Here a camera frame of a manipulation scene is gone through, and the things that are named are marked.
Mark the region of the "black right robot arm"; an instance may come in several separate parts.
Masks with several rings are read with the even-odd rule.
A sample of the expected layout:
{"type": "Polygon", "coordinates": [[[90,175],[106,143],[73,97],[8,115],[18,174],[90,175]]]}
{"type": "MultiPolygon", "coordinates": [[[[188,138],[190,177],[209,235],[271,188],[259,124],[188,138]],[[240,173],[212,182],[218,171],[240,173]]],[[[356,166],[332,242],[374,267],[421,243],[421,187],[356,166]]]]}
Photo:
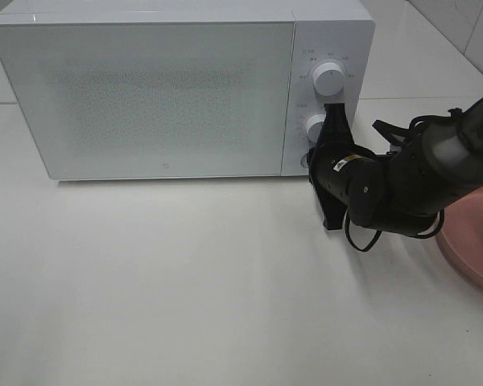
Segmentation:
{"type": "Polygon", "coordinates": [[[351,222],[421,237],[448,205],[483,186],[483,97],[465,111],[415,117],[406,129],[376,120],[392,147],[385,154],[355,143],[343,104],[324,108],[308,169],[328,230],[351,222]]]}

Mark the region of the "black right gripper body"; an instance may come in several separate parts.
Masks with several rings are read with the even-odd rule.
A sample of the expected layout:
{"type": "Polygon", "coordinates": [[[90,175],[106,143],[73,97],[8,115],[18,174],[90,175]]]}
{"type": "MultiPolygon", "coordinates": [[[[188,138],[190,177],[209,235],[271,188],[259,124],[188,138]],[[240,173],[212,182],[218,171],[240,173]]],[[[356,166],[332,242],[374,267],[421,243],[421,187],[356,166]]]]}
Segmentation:
{"type": "Polygon", "coordinates": [[[324,213],[387,213],[388,154],[351,143],[316,144],[308,153],[309,180],[324,213]]]}

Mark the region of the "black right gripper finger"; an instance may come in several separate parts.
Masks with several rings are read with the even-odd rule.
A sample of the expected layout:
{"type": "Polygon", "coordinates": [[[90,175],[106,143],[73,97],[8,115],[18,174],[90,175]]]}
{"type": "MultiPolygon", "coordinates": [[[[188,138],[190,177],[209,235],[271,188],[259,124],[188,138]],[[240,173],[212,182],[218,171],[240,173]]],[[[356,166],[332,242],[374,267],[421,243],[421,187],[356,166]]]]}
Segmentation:
{"type": "Polygon", "coordinates": [[[325,119],[316,142],[318,148],[325,146],[354,145],[353,135],[343,103],[324,104],[325,119]]]}
{"type": "Polygon", "coordinates": [[[348,208],[348,196],[344,192],[333,195],[320,188],[316,188],[315,193],[324,216],[324,228],[328,231],[341,230],[344,227],[345,213],[348,208]]]}

